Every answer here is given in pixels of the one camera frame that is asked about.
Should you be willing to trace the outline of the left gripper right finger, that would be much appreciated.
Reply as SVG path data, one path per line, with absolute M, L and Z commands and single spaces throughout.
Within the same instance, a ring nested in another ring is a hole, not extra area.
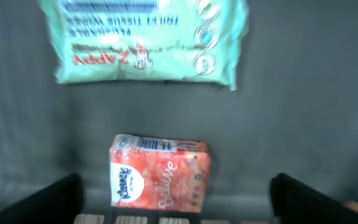
M 269 193 L 280 223 L 358 224 L 357 212 L 284 173 L 271 179 Z

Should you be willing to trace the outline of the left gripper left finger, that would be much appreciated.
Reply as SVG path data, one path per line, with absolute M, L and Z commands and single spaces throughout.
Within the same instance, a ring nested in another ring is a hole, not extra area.
M 83 180 L 70 174 L 0 210 L 0 224 L 72 224 L 83 209 Z

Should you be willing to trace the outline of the orange Kleenex tissue pack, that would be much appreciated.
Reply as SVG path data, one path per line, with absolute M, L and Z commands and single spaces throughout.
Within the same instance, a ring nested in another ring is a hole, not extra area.
M 113 207 L 202 211 L 211 168 L 206 143 L 118 134 L 109 161 Z

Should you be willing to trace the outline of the mint wet wipes pack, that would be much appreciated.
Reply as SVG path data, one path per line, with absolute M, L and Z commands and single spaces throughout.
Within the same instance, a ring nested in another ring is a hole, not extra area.
M 236 89 L 245 0 L 40 0 L 60 84 L 211 82 Z

